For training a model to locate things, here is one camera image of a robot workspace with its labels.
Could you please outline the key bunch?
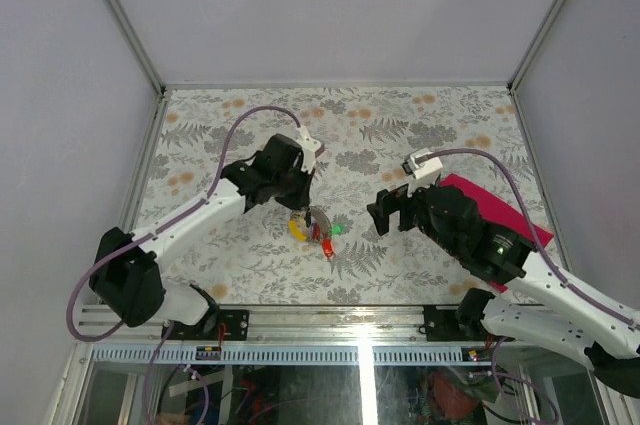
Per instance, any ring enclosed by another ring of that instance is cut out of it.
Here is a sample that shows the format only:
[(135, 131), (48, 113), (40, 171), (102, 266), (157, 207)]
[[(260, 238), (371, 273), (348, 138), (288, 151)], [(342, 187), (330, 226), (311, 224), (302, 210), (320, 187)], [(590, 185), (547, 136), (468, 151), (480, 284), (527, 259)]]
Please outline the key bunch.
[(290, 233), (300, 242), (319, 245), (325, 258), (332, 260), (336, 256), (334, 243), (345, 232), (345, 227), (342, 223), (332, 222), (318, 207), (311, 206), (310, 211), (310, 225), (306, 225), (294, 211), (291, 213), (288, 220)]

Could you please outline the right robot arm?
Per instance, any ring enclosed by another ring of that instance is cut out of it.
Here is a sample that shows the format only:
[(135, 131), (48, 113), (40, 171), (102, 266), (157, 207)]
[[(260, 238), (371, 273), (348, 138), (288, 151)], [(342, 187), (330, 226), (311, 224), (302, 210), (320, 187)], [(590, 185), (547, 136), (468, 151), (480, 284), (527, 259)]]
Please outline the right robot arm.
[(454, 186), (382, 190), (367, 210), (378, 234), (388, 233), (390, 216), (399, 213), (400, 230), (418, 229), (476, 278), (546, 308), (527, 311), (490, 292), (471, 291), (456, 311), (463, 337), (488, 333), (537, 345), (584, 366), (609, 388), (638, 397), (637, 310), (546, 261), (541, 247), (486, 220), (477, 202)]

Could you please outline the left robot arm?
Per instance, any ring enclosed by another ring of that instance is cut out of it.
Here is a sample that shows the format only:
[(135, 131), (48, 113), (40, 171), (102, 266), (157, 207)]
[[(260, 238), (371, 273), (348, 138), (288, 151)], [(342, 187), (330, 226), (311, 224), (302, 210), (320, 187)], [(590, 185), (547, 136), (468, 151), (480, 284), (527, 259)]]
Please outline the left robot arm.
[(213, 190), (159, 221), (129, 233), (105, 233), (91, 290), (130, 328), (160, 319), (181, 324), (197, 339), (212, 337), (219, 326), (215, 300), (198, 285), (166, 285), (162, 274), (209, 231), (270, 200), (294, 212), (308, 210), (324, 146), (304, 128), (298, 133), (276, 134), (249, 161), (224, 166)]

